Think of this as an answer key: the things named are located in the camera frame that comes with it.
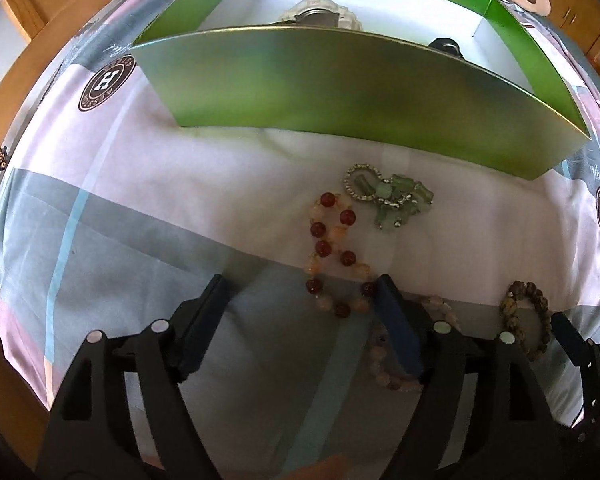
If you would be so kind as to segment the black wrist watch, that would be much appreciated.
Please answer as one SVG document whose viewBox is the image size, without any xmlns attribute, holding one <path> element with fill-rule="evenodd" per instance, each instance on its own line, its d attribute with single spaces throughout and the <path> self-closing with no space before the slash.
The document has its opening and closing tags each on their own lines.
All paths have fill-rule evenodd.
<svg viewBox="0 0 600 480">
<path fill-rule="evenodd" d="M 428 47 L 430 47 L 430 49 L 455 56 L 461 60 L 464 58 L 464 55 L 460 50 L 460 45 L 452 38 L 436 38 L 435 40 L 432 40 L 430 44 L 428 44 Z"/>
</svg>

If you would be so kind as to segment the white wrist watch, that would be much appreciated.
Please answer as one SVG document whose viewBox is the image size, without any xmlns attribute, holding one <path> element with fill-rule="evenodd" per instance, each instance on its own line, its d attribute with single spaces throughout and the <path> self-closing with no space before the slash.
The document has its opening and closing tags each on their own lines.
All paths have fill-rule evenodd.
<svg viewBox="0 0 600 480">
<path fill-rule="evenodd" d="M 283 24 L 317 26 L 362 32 L 363 25 L 346 6 L 332 0 L 302 0 L 279 18 Z"/>
</svg>

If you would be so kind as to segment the green cardboard box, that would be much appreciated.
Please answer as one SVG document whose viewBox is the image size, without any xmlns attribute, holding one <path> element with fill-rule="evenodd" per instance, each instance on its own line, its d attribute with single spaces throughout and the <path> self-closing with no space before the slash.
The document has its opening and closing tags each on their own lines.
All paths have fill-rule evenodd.
<svg viewBox="0 0 600 480">
<path fill-rule="evenodd" d="M 542 49 L 495 0 L 479 13 L 527 84 L 370 32 L 249 25 L 204 29 L 224 0 L 174 0 L 132 55 L 183 127 L 277 128 L 464 159 L 528 180 L 588 142 L 576 100 Z"/>
</svg>

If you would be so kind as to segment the plaid bed sheet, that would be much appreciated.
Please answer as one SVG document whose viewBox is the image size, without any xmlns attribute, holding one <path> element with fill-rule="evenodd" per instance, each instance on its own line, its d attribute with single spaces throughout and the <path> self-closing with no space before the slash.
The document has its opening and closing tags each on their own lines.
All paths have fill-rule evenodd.
<svg viewBox="0 0 600 480">
<path fill-rule="evenodd" d="M 90 30 L 0 185 L 0 336 L 50 411 L 40 477 L 600 479 L 579 440 L 562 312 L 600 344 L 600 81 L 563 32 L 495 0 L 558 71 L 590 138 L 528 180 L 326 133 L 183 127 L 132 44 L 174 0 Z M 302 0 L 224 0 L 204 29 L 283 24 Z M 448 0 L 332 0 L 362 32 L 525 86 L 479 13 Z M 230 302 L 177 382 L 170 318 L 214 274 Z M 443 377 L 396 360 L 388 274 L 431 318 Z"/>
</svg>

